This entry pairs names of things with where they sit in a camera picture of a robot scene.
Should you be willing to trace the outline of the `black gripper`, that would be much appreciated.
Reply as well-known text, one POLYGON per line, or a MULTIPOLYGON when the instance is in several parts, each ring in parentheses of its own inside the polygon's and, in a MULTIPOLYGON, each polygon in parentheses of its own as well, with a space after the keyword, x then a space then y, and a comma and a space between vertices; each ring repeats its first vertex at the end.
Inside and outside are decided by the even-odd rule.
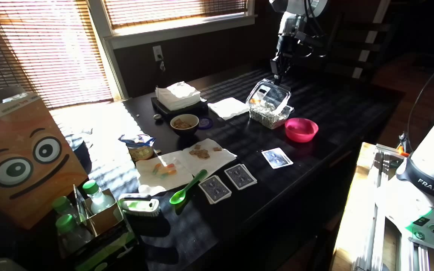
POLYGON ((281 82, 281 70, 296 60, 314 55, 322 47, 322 28, 313 10, 284 10, 278 19, 274 54, 269 60, 275 84, 281 82))

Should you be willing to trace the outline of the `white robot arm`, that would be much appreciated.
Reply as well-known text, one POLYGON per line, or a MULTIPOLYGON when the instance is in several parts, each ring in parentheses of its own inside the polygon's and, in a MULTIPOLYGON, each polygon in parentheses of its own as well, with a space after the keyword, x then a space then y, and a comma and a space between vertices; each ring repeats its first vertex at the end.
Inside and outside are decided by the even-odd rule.
POLYGON ((434 248, 434 124, 379 186, 376 198, 402 234, 434 248))

